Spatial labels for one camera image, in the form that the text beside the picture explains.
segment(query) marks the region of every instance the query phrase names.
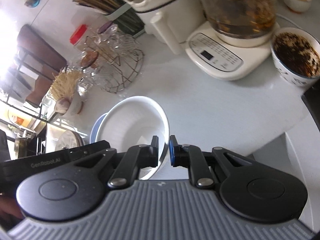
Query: black circular pad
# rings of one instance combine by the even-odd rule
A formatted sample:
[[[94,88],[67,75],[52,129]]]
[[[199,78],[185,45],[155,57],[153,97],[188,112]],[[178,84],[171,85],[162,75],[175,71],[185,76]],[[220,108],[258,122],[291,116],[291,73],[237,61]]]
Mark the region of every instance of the black circular pad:
[[[255,179],[248,184],[248,192],[260,199],[274,199],[282,196],[284,185],[274,179]]]
[[[40,194],[48,200],[63,200],[70,198],[76,191],[78,185],[67,179],[53,179],[40,187]]]
[[[294,176],[255,162],[228,169],[219,193],[234,213],[263,223],[284,222],[301,214],[308,194]]]
[[[105,187],[92,169],[65,164],[25,179],[16,196],[27,216],[59,222],[89,213],[104,195]]]

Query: kettle handle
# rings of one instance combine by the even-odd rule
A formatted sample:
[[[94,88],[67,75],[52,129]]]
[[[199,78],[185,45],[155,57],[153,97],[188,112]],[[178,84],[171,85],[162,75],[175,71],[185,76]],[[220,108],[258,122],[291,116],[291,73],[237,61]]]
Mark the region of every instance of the kettle handle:
[[[159,35],[164,39],[164,41],[167,43],[174,54],[177,55],[182,52],[182,46],[179,44],[176,36],[167,25],[164,14],[162,12],[157,12],[156,15],[151,18],[150,23],[157,30]]]

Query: blue bowl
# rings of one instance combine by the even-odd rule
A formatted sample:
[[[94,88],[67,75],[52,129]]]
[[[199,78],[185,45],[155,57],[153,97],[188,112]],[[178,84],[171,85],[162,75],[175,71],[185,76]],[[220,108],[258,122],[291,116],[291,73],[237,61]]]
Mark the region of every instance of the blue bowl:
[[[106,116],[107,113],[103,114],[102,116],[100,116],[97,121],[94,123],[91,133],[90,133],[90,139],[89,139],[89,143],[94,143],[96,141],[96,136],[97,136],[97,132],[98,129],[102,123],[103,118]]]

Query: coffee grounds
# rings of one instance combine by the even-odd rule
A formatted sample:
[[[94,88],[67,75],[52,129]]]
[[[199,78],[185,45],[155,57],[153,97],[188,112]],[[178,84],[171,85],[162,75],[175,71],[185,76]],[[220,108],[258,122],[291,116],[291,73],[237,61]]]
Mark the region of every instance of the coffee grounds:
[[[320,58],[304,37],[281,33],[274,41],[274,48],[279,60],[295,73],[306,77],[318,74]]]

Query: white countertop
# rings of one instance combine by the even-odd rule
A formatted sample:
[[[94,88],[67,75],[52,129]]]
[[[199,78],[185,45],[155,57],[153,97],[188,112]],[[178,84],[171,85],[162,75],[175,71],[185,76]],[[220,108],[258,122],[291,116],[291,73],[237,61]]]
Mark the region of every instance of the white countertop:
[[[319,5],[320,0],[314,0],[308,12],[298,15],[280,0],[278,11],[320,38]],[[283,20],[279,23],[289,26]],[[162,106],[170,134],[179,143],[204,151],[221,146],[249,155],[308,114],[300,98],[303,89],[280,78],[271,56],[245,78],[226,82],[202,72],[185,53],[172,54],[154,36],[144,34],[138,41],[145,54],[142,73],[121,95],[93,88],[75,121],[79,131],[89,135],[96,119],[120,100],[143,95]]]

